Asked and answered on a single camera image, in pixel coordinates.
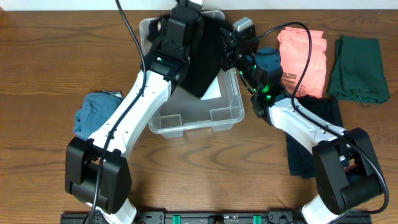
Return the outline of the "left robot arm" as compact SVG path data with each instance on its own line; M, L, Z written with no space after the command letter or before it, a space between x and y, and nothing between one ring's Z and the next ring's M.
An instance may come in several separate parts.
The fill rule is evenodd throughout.
M141 71L111 117L87 140L74 137L66 150L65 190L91 205L78 223L132 223L136 208L130 203L132 180L127 161L139 135L153 114L187 76L190 54L198 48L204 21L201 4L181 2L150 51L141 56Z

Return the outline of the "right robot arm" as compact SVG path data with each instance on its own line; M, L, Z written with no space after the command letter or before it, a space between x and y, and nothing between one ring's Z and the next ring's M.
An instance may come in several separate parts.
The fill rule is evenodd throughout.
M260 38L252 20L245 17L220 32L221 68L238 70L256 116L292 136L315 160L318 194L297 212L294 222L338 223L351 218L353 208L379 195L384 197L383 205L365 213L383 212L389 191L367 132L347 131L302 106L282 84L279 51L258 49Z

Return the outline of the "blue garment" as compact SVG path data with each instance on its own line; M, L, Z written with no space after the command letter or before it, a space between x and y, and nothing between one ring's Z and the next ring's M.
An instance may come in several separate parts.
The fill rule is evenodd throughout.
M111 117L122 100L120 91L103 90L87 94L81 108L75 113L75 135L88 139Z

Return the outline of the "black knit cardigan gold buttons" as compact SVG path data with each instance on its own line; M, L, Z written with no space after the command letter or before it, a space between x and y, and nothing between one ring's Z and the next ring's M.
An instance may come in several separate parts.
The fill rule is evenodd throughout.
M190 49L188 60L175 60L165 55L161 43L170 14L149 23L146 39L152 46L144 56L146 70L156 72L173 87L180 86L196 97L202 97L221 70L220 28L231 30L231 24L201 14L203 27L196 35L197 41Z

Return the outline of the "clear plastic storage bin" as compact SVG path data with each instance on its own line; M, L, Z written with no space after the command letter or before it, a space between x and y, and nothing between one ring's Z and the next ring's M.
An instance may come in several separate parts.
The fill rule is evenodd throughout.
M244 107L235 69L217 75L221 97L201 100L178 86L154 113L148 126L165 138L183 136L190 129L231 129L244 118Z

